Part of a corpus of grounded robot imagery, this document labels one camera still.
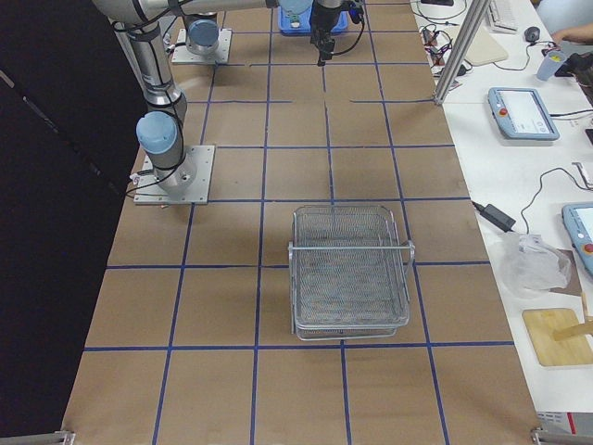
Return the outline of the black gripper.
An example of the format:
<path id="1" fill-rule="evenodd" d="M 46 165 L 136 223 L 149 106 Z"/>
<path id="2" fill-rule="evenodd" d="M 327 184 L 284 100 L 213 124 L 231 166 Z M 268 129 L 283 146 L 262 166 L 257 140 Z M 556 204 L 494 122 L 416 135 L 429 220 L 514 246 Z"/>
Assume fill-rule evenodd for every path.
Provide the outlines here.
<path id="1" fill-rule="evenodd" d="M 313 0 L 309 16 L 310 42 L 319 52 L 318 66 L 324 66 L 334 56 L 332 29 L 343 10 L 342 0 Z"/>

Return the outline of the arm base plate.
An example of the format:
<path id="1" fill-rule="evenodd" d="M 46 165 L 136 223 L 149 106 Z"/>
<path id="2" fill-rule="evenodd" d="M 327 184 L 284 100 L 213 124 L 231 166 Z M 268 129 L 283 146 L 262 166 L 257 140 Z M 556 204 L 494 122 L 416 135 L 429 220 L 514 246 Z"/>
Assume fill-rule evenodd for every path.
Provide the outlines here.
<path id="1" fill-rule="evenodd" d="M 165 172 L 154 174 L 152 162 L 145 155 L 142 174 L 138 178 L 137 190 L 132 191 L 133 202 L 137 205 L 185 205 L 208 203 L 215 146 L 185 146 L 185 159 L 181 166 L 160 184 L 157 180 L 165 177 Z"/>
<path id="2" fill-rule="evenodd" d="M 171 62 L 177 65 L 226 65 L 229 60 L 232 30 L 221 29 L 218 41 L 211 46 L 189 44 L 186 29 L 180 29 Z"/>

